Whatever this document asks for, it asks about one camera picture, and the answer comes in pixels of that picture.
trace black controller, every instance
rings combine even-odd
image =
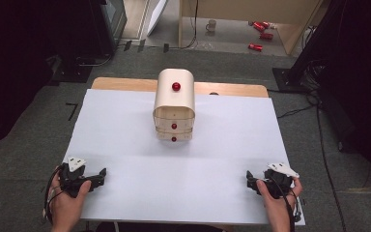
[[[106,176],[105,168],[99,173],[99,175],[90,177],[83,176],[84,168],[85,166],[83,165],[77,168],[75,171],[70,172],[69,165],[65,162],[62,164],[60,172],[60,188],[73,198],[76,198],[77,194],[79,193],[80,186],[85,181],[92,182],[89,191],[93,191],[95,188],[104,185],[104,177]]]
[[[265,185],[267,186],[268,191],[273,198],[278,199],[282,196],[282,193],[284,195],[287,195],[291,190],[291,184],[293,181],[292,177],[279,172],[275,172],[272,169],[268,169],[267,171],[265,171],[264,176]],[[254,178],[254,176],[252,176],[249,171],[246,171],[246,180],[246,186],[257,191],[258,195],[261,195],[261,192],[260,190],[258,190],[256,183],[258,179]]]

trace white table surface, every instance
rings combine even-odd
[[[94,220],[268,223],[263,200],[246,187],[271,162],[289,164],[271,99],[195,96],[193,138],[158,140],[155,93],[88,90],[67,157],[106,167],[82,217]],[[297,224],[304,224],[304,219]]]

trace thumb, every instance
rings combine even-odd
[[[90,186],[92,185],[92,182],[91,181],[85,181],[81,186],[80,186],[80,189],[79,189],[79,194],[77,195],[77,199],[79,199],[80,201],[84,201],[84,198],[86,197],[87,193],[89,192],[90,190]]]
[[[261,195],[264,197],[265,200],[272,199],[270,192],[267,189],[267,186],[262,180],[257,180],[257,187],[260,190]]]

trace red drawer knob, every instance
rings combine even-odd
[[[174,82],[171,87],[173,88],[174,91],[179,91],[180,88],[182,88],[179,82]]]

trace wire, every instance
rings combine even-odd
[[[315,106],[315,105],[309,105],[309,106],[307,106],[307,107],[305,107],[305,108],[294,109],[294,110],[291,110],[291,111],[288,111],[288,112],[282,114],[281,116],[278,116],[277,118],[280,119],[280,118],[283,118],[283,117],[291,116],[291,115],[297,114],[297,113],[299,113],[299,112],[301,112],[301,111],[304,111],[304,110],[310,109],[310,108],[312,108],[312,107],[314,107],[314,106]]]
[[[343,17],[344,17],[344,13],[345,13],[345,9],[346,9],[347,4],[348,4],[348,0],[345,0],[345,5],[343,6],[342,15],[340,16],[340,21],[339,21],[338,38],[337,38],[337,41],[336,41],[336,47],[339,47],[340,31],[342,29],[342,21],[343,21]]]
[[[102,65],[104,65],[105,63],[107,63],[109,60],[111,59],[111,55],[109,55],[108,57],[107,57],[107,59],[104,61],[104,62],[101,62],[101,63],[99,63],[99,64],[93,64],[93,65],[78,65],[78,66],[80,66],[80,67],[98,67],[98,66],[102,66]]]
[[[305,49],[306,45],[309,42],[309,39],[311,39],[311,37],[313,36],[313,34],[314,34],[315,30],[316,30],[316,26],[309,26],[308,27],[308,30],[310,30],[310,31],[309,31],[308,35],[306,36],[305,42],[303,41],[303,37],[304,37],[305,34],[304,33],[302,34],[302,40],[300,42],[301,43],[301,46],[302,46],[302,50]]]
[[[343,229],[344,232],[346,232],[345,219],[343,218],[342,209],[340,208],[339,199],[338,199],[338,196],[336,194],[336,189],[335,189],[335,186],[333,184],[333,180],[330,176],[330,172],[329,172],[329,169],[328,169],[327,157],[325,155],[324,137],[323,137],[323,134],[322,134],[322,127],[321,127],[321,119],[319,117],[319,112],[320,112],[319,109],[320,108],[318,106],[316,108],[316,117],[317,117],[317,120],[318,120],[318,129],[319,129],[319,136],[320,136],[320,143],[321,143],[321,150],[322,150],[322,158],[324,160],[325,170],[327,171],[327,174],[328,174],[330,187],[332,189],[333,197],[335,198],[336,207],[338,208],[340,220],[342,222],[342,229]]]
[[[61,170],[62,168],[63,168],[63,164],[56,167],[56,169],[53,171],[52,175],[50,175],[49,181],[47,182],[46,193],[44,194],[44,202],[43,202],[43,208],[44,208],[43,223],[45,222],[46,218],[49,219],[50,223],[52,223],[51,213],[49,211],[49,204],[50,204],[50,201],[54,197],[56,197],[58,194],[53,196],[50,200],[48,200],[49,190],[50,190],[50,186],[52,185],[53,178],[59,172],[59,170]]]
[[[292,194],[295,197],[295,204],[296,204],[296,207],[295,207],[295,217],[296,216],[300,216],[300,203],[299,203],[300,200],[298,199],[297,195],[294,193],[294,191],[292,189],[291,189],[291,192],[292,192]]]
[[[289,204],[288,199],[287,199],[286,195],[284,194],[284,191],[281,189],[279,184],[276,183],[276,180],[272,176],[270,176],[270,178],[273,181],[273,183],[278,187],[279,191],[282,194],[282,197],[284,198],[284,201],[285,201],[285,204],[286,204],[286,207],[287,207],[287,211],[288,211],[291,232],[294,232],[295,231],[295,223],[294,223],[294,216],[293,216],[293,211],[292,211],[291,205]]]
[[[369,177],[370,177],[370,165],[369,165],[369,162],[368,162],[366,179],[365,179],[365,181],[364,181],[364,183],[363,183],[363,185],[362,185],[363,188],[366,187],[366,184],[367,184],[367,182],[369,181]]]
[[[194,37],[192,38],[189,45],[187,45],[186,47],[180,47],[179,49],[187,49],[191,47],[197,41],[197,16],[198,16],[198,0],[197,0],[197,4],[195,5],[194,26],[193,26]]]

